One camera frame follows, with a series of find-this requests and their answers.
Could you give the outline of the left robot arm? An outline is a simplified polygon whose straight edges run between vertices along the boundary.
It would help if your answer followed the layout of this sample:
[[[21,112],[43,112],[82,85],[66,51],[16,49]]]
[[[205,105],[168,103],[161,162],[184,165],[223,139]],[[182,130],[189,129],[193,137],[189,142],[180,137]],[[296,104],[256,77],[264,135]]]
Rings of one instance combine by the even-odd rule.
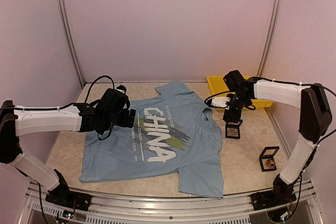
[[[103,96],[93,102],[70,103],[57,107],[24,107],[6,100],[1,106],[1,163],[10,164],[23,175],[47,189],[46,200],[65,207],[77,207],[81,202],[88,206],[91,196],[69,189],[63,175],[47,167],[34,155],[26,153],[19,138],[44,132],[96,132],[103,134],[118,127],[133,127],[135,110],[125,86],[106,89]]]

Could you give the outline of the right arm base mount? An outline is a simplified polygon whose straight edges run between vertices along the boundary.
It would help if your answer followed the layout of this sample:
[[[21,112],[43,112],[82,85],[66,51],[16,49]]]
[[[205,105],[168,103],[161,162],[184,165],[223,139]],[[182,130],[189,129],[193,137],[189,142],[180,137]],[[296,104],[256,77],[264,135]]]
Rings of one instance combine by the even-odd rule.
[[[295,193],[276,195],[272,190],[257,192],[251,195],[254,211],[272,208],[296,201]]]

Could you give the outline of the black brooch display box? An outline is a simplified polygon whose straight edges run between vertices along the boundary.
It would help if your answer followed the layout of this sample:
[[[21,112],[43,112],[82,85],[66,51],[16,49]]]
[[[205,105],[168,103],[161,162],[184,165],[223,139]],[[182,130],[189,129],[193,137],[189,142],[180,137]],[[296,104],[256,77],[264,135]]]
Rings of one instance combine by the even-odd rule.
[[[240,126],[243,120],[240,119],[237,123],[226,122],[225,124],[225,137],[231,139],[240,139]]]

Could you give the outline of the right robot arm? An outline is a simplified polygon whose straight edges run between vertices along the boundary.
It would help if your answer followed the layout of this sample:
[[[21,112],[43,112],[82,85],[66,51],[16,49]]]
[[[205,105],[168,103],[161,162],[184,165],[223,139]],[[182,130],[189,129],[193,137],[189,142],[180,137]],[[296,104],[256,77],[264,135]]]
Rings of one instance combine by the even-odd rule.
[[[332,122],[332,111],[326,96],[329,90],[319,83],[302,84],[263,77],[244,78],[238,70],[223,77],[227,90],[205,99],[210,108],[224,109],[226,137],[240,137],[241,112],[255,110],[253,100],[269,100],[299,109],[299,138],[287,164],[268,191],[251,196],[255,210],[270,208],[296,200],[293,187],[312,162],[322,140],[329,137],[327,129]]]

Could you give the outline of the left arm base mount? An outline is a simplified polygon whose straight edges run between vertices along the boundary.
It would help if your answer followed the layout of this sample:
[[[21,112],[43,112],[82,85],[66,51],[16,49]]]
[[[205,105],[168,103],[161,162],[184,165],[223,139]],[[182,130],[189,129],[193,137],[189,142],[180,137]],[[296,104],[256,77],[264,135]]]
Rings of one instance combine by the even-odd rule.
[[[55,205],[71,208],[74,210],[88,211],[92,196],[90,194],[77,191],[50,191],[46,196],[46,201]]]

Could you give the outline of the light blue printed t-shirt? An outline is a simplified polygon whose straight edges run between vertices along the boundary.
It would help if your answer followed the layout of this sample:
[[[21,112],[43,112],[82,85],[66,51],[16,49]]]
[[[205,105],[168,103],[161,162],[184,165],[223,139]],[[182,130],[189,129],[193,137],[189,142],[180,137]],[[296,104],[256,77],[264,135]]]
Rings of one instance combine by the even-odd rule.
[[[98,138],[86,135],[82,183],[179,174],[181,193],[222,198],[222,132],[212,111],[182,82],[156,88],[157,96],[131,102],[132,128]]]

